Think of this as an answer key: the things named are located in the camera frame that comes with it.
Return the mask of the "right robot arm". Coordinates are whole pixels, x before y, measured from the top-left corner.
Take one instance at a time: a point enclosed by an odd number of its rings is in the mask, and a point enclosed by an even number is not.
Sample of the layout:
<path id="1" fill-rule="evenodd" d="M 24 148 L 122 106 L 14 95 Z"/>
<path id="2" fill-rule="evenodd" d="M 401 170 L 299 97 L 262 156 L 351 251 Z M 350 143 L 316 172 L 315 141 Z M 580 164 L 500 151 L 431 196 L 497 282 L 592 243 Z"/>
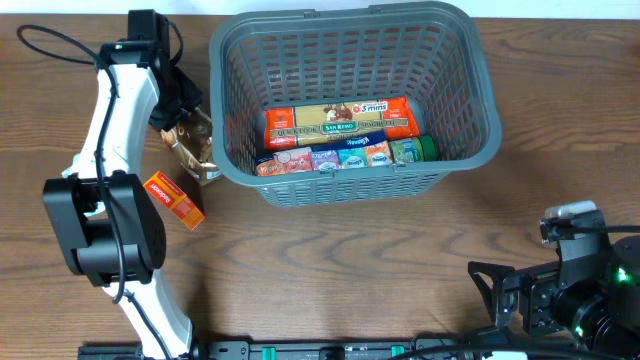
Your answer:
<path id="1" fill-rule="evenodd" d="M 604 234 L 561 241 L 557 253 L 555 262 L 519 270 L 468 264 L 492 326 L 507 327 L 517 312 L 532 338 L 568 331 L 581 350 L 637 359 L 639 237 L 615 244 Z"/>

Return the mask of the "San Remo spaghetti packet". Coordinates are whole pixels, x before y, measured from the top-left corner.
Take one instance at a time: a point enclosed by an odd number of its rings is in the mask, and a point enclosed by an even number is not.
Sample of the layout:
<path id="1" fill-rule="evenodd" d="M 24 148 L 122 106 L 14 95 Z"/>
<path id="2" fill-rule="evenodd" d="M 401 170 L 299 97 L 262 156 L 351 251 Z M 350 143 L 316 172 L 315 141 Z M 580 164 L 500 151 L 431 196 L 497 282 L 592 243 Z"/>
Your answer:
<path id="1" fill-rule="evenodd" d="M 264 115 L 268 151 L 324 144 L 380 130 L 391 140 L 420 134 L 405 97 L 272 108 Z"/>

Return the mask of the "green lid jar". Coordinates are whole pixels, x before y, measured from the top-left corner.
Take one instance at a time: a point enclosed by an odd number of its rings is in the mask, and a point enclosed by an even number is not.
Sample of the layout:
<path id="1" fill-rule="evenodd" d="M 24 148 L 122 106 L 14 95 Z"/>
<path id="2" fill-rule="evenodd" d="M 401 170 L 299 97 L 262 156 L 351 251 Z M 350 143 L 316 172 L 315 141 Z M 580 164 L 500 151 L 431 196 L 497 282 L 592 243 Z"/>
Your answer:
<path id="1" fill-rule="evenodd" d="M 435 143 L 431 136 L 394 140 L 389 143 L 395 163 L 432 162 L 437 160 Z"/>

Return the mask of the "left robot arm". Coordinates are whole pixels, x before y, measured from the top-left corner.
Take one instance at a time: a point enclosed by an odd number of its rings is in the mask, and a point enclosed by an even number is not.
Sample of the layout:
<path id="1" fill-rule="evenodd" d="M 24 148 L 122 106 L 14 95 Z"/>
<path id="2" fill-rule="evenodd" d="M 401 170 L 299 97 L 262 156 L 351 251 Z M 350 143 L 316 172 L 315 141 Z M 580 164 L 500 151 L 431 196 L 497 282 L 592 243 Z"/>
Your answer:
<path id="1" fill-rule="evenodd" d="M 94 56 L 98 98 L 84 146 L 43 202 L 70 271 L 111 296 L 144 359 L 205 359 L 207 348 L 172 295 L 164 224 L 139 178 L 147 123 L 167 94 L 166 45 L 105 44 Z"/>

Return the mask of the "Kleenex tissue multipack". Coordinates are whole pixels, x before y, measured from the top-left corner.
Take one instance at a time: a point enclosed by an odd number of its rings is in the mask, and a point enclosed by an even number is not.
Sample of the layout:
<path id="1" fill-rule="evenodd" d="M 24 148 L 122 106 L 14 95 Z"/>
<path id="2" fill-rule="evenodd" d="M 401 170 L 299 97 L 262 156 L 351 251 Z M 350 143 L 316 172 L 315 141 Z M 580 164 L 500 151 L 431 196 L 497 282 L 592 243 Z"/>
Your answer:
<path id="1" fill-rule="evenodd" d="M 283 150 L 256 161 L 256 175 L 322 173 L 387 166 L 393 156 L 384 131 L 376 131 L 332 143 Z"/>

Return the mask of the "orange Redoxon box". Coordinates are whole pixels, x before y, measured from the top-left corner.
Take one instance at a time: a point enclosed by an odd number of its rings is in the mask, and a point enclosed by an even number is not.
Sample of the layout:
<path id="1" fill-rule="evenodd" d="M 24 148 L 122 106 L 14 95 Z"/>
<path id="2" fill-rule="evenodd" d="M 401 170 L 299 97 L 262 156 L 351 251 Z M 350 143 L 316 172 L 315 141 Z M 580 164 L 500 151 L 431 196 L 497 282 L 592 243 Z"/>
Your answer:
<path id="1" fill-rule="evenodd" d="M 187 194 L 162 172 L 157 171 L 143 187 L 190 230 L 194 230 L 205 219 Z"/>

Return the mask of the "Nescafe Gold coffee bag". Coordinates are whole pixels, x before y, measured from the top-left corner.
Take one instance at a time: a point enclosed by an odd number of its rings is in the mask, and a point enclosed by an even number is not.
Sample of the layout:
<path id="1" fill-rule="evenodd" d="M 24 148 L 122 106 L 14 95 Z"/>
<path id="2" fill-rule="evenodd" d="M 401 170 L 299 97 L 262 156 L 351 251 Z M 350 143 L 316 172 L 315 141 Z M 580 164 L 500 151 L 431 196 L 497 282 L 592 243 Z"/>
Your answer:
<path id="1" fill-rule="evenodd" d="M 170 130 L 161 130 L 164 144 L 174 154 L 182 167 L 205 186 L 221 176 L 213 161 L 211 118 L 196 107 Z"/>

